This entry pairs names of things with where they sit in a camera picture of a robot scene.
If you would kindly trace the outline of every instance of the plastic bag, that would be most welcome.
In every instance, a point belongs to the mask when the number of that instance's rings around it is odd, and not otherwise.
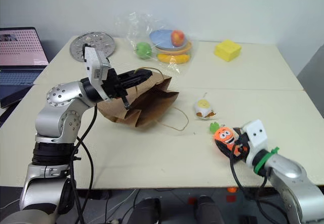
[[[116,26],[138,58],[157,61],[160,67],[179,74],[188,68],[194,42],[183,31],[136,12],[117,17]]]

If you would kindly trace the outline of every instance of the string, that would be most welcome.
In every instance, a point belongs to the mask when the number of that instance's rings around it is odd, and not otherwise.
[[[188,118],[188,116],[186,115],[186,113],[185,112],[183,112],[181,109],[178,109],[177,107],[172,107],[172,108],[175,108],[176,110],[179,110],[181,113],[183,113],[183,115],[186,117],[186,119],[187,119],[187,123],[186,123],[186,125],[182,128],[182,129],[177,129],[177,128],[175,128],[175,127],[173,127],[173,126],[170,126],[170,125],[167,125],[167,124],[164,124],[164,123],[161,123],[161,122],[159,122],[159,121],[157,121],[157,120],[155,120],[155,122],[156,123],[159,123],[159,124],[161,124],[161,125],[163,125],[163,126],[165,126],[165,127],[168,127],[168,128],[171,128],[171,129],[175,129],[175,130],[177,130],[177,131],[183,131],[186,127],[187,127],[187,125],[189,124],[189,118]]]
[[[156,83],[156,84],[161,84],[162,82],[164,82],[165,77],[164,77],[163,73],[162,73],[159,69],[154,68],[154,67],[140,67],[140,68],[138,68],[138,69],[136,69],[136,70],[134,71],[134,74],[135,74],[138,70],[141,70],[141,69],[153,69],[153,70],[157,70],[157,71],[161,74],[161,76],[162,76],[162,81],[161,81],[161,82],[158,82],[158,83]],[[136,97],[137,97],[137,96],[138,96],[138,89],[137,89],[137,86],[135,86],[135,90],[136,90]],[[155,122],[156,122],[156,123],[159,123],[159,124],[161,124],[161,125],[163,125],[163,126],[165,126],[165,127],[168,127],[168,128],[174,129],[174,130],[177,130],[177,131],[183,131],[183,130],[187,127],[187,125],[189,124],[189,118],[188,118],[188,116],[186,115],[186,113],[183,112],[181,109],[178,109],[178,108],[176,108],[176,107],[173,107],[173,108],[175,108],[176,110],[179,110],[181,113],[183,113],[183,115],[184,115],[184,116],[186,117],[186,119],[187,119],[187,123],[186,123],[186,125],[185,125],[182,129],[177,129],[177,128],[173,127],[173,126],[170,126],[170,125],[167,125],[167,124],[161,123],[161,122],[159,122],[158,120],[155,120]]]

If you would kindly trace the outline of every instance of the yellow sponge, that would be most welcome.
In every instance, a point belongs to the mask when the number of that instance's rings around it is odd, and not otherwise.
[[[239,55],[241,46],[227,39],[215,47],[214,54],[225,61],[231,61]]]

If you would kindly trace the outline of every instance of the blue plate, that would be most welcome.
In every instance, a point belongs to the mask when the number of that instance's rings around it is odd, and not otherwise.
[[[183,45],[175,47],[171,42],[171,33],[173,30],[159,29],[150,33],[149,37],[152,43],[161,50],[178,51],[186,47],[187,39],[184,38]]]

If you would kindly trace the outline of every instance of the red apple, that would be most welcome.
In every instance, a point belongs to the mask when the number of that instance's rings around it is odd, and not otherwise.
[[[173,30],[171,33],[171,42],[175,47],[180,47],[183,45],[184,33],[181,30]]]

